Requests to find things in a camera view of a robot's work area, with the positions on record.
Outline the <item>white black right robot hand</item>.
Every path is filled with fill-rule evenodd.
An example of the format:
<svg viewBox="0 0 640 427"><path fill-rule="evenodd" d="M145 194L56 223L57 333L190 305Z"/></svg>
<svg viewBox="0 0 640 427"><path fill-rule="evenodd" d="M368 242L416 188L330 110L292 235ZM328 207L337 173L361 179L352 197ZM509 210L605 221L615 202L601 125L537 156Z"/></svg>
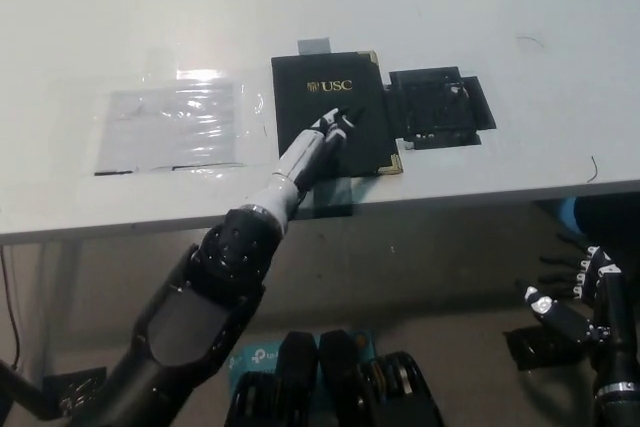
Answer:
<svg viewBox="0 0 640 427"><path fill-rule="evenodd" d="M539 324L505 334L510 354L521 371L588 358L595 398L637 397L639 347L626 276L602 247L580 245L578 251L578 257L540 258L565 271L516 282Z"/></svg>

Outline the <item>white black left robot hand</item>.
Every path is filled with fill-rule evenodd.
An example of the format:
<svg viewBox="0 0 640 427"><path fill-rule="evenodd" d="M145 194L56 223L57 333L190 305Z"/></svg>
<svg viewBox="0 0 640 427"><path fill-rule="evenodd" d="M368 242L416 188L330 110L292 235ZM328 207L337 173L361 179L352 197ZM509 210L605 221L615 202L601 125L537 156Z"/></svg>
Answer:
<svg viewBox="0 0 640 427"><path fill-rule="evenodd" d="M363 115L362 107L334 108L302 130L281 155L266 186L241 206L285 234L289 221L344 147Z"/></svg>

